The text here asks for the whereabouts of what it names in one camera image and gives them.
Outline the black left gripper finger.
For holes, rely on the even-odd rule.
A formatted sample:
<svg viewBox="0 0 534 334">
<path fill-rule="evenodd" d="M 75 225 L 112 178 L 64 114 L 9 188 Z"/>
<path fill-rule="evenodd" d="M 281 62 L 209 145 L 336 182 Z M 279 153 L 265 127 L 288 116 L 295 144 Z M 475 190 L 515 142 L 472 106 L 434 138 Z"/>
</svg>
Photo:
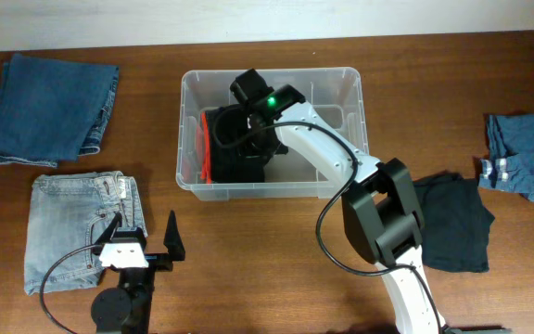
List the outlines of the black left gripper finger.
<svg viewBox="0 0 534 334">
<path fill-rule="evenodd" d="M 111 241 L 117 228 L 121 226 L 122 226 L 122 214 L 120 212 L 116 212 L 110 224 L 106 227 L 104 232 L 100 235 L 100 237 L 94 243 L 95 247 L 93 248 L 92 253 L 94 255 L 100 255 L 104 246 Z"/>
<path fill-rule="evenodd" d="M 163 245 L 166 247 L 172 262 L 182 262 L 185 260 L 184 243 L 182 242 L 178 230 L 175 211 L 170 212 L 163 239 Z"/>
</svg>

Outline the black garment red trim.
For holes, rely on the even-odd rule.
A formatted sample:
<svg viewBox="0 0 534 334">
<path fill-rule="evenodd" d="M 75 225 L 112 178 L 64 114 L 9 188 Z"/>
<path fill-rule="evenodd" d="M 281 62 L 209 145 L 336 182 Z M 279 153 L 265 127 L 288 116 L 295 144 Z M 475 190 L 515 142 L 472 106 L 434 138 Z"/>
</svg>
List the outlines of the black garment red trim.
<svg viewBox="0 0 534 334">
<path fill-rule="evenodd" d="M 201 179 L 211 183 L 263 183 L 264 167 L 274 155 L 285 155 L 288 147 L 275 141 L 270 147 L 256 146 L 253 138 L 235 148 L 222 148 L 214 134 L 223 144 L 236 141 L 250 132 L 248 116 L 238 105 L 204 110 L 200 114 L 197 138 L 201 140 Z"/>
</svg>

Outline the dark teal shirt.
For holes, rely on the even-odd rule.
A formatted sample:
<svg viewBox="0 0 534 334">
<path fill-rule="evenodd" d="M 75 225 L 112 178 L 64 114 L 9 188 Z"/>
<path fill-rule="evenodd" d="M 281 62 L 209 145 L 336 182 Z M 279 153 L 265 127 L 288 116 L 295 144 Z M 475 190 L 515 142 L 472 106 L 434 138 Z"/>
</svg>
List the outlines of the dark teal shirt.
<svg viewBox="0 0 534 334">
<path fill-rule="evenodd" d="M 423 263 L 450 273 L 489 271 L 487 247 L 494 215 L 483 205 L 477 181 L 439 173 L 414 182 L 423 211 Z"/>
</svg>

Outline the blue denim shorts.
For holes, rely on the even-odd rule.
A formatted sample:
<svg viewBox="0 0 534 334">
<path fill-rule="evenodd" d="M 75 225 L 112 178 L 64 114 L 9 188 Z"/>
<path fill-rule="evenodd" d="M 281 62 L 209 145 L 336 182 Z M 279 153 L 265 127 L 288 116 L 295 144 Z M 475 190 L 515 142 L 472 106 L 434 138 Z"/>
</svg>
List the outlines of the blue denim shorts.
<svg viewBox="0 0 534 334">
<path fill-rule="evenodd" d="M 481 161 L 478 186 L 534 203 L 534 114 L 490 115 L 486 135 L 489 156 Z"/>
</svg>

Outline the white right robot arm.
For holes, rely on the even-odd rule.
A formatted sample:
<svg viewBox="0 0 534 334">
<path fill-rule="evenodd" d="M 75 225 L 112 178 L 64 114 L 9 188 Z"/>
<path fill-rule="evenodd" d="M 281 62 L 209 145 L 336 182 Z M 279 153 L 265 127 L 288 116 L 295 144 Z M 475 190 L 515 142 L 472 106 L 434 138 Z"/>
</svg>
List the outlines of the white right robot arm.
<svg viewBox="0 0 534 334">
<path fill-rule="evenodd" d="M 447 332 L 423 269 L 425 219 L 407 167 L 353 146 L 290 85 L 275 90 L 263 83 L 232 83 L 230 89 L 250 118 L 243 141 L 268 152 L 280 142 L 339 187 L 325 207 L 341 204 L 345 236 L 375 266 L 371 276 L 383 279 L 397 330 Z"/>
</svg>

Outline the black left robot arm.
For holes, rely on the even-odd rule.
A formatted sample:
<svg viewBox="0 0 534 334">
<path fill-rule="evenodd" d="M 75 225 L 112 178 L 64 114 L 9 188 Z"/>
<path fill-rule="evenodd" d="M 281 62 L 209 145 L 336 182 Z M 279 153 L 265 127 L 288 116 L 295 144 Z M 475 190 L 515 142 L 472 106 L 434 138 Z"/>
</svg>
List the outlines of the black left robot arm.
<svg viewBox="0 0 534 334">
<path fill-rule="evenodd" d="M 117 213 L 96 240 L 95 251 L 102 266 L 119 274 L 115 288 L 105 289 L 94 299 L 91 317 L 98 333 L 147 333 L 157 272 L 170 272 L 185 259 L 176 216 L 170 213 L 163 253 L 145 253 L 146 237 L 138 226 L 122 224 Z"/>
</svg>

